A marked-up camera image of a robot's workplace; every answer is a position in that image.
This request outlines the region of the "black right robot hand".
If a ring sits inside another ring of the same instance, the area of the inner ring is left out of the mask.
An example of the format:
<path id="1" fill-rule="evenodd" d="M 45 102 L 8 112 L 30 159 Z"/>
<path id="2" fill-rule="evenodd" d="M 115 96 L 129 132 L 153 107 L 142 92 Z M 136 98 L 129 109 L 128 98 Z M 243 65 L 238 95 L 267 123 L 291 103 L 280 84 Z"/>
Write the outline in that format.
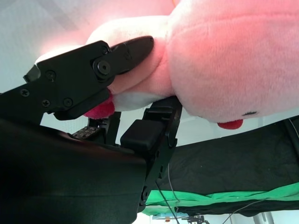
<path id="1" fill-rule="evenodd" d="M 41 125 L 80 117 L 109 98 L 117 75 L 152 51 L 151 36 L 98 41 L 36 63 L 26 83 L 0 96 L 3 224 L 131 224 L 174 153 L 182 105 L 154 102 L 115 144 L 120 113 L 75 134 Z"/>

